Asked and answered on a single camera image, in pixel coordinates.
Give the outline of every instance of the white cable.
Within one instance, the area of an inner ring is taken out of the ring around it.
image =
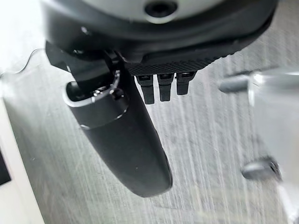
[[[0,74],[0,79],[2,78],[2,76],[3,76],[4,74],[15,75],[15,74],[19,74],[19,73],[21,73],[22,71],[24,71],[24,70],[26,69],[27,65],[29,64],[29,61],[30,61],[31,57],[33,56],[33,54],[35,54],[36,52],[38,52],[38,51],[40,51],[40,50],[44,50],[44,48],[37,48],[37,49],[34,49],[34,50],[30,53],[30,55],[29,55],[29,57],[28,57],[28,59],[27,59],[25,65],[24,65],[20,70],[18,70],[18,71],[4,71],[4,72],[2,72],[2,73]]]

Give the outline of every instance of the black plastic housing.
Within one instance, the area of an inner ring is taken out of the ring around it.
[[[116,89],[83,100],[76,100],[72,86],[67,85],[64,100],[114,175],[141,197],[169,190],[167,157],[134,78],[122,74]]]

